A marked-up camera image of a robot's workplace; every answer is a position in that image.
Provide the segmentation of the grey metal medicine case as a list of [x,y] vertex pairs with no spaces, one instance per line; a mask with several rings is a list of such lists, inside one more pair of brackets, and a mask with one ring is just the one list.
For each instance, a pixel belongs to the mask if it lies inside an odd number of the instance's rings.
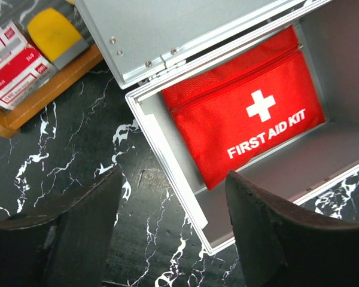
[[359,171],[359,1],[77,1],[207,253],[226,176],[303,204]]

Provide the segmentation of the red first aid kit pouch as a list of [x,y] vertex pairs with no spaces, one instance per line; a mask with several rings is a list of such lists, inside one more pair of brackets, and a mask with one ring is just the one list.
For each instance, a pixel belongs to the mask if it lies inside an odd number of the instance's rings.
[[162,96],[208,189],[325,122],[293,27]]

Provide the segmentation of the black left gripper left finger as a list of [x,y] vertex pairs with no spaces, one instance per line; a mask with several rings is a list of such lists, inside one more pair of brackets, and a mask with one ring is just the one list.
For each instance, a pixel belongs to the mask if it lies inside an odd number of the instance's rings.
[[122,186],[115,167],[0,220],[0,286],[101,286]]

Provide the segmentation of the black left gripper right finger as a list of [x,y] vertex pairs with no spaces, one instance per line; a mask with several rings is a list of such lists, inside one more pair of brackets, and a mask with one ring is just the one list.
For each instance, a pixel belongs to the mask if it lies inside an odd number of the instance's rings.
[[359,223],[307,210],[236,172],[226,199],[247,286],[359,286]]

